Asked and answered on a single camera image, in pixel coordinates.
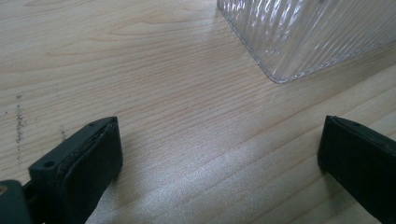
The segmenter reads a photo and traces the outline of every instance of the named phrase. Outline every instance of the scratch mark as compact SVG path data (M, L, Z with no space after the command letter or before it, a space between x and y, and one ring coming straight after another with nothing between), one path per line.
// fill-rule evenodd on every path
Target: scratch mark
M17 95L17 100L19 101L22 98L21 95ZM23 130L22 128L25 126L25 121L23 120L23 115L21 112L21 105L17 105L17 137L15 141L17 142L17 150L18 150L18 155L17 155L17 160L18 163L21 164L21 141L23 139Z

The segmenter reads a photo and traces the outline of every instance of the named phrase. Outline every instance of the black object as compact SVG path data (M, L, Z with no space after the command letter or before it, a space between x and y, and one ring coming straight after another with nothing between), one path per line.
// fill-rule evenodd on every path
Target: black object
M357 122L327 116L318 164L379 221L396 223L396 142Z
M84 223L121 166L117 118L92 122L32 164L23 188L0 182L0 223Z

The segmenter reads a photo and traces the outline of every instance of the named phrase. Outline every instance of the light wooden surface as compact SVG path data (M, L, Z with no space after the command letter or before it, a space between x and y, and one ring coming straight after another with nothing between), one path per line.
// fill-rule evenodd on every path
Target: light wooden surface
M316 154L328 114L396 138L395 55L278 85L215 0L3 0L0 179L116 115L124 166L89 223L375 223Z

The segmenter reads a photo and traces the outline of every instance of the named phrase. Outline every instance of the ribbed plastic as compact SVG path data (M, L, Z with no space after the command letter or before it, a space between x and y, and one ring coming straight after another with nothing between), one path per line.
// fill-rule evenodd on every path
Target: ribbed plastic
M395 0L218 0L218 6L276 83L396 40Z

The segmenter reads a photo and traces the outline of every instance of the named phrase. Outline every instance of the clear plastic container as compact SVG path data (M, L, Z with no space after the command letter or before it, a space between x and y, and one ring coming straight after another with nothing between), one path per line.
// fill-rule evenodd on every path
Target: clear plastic container
M396 40L395 0L218 0L218 6L276 83Z

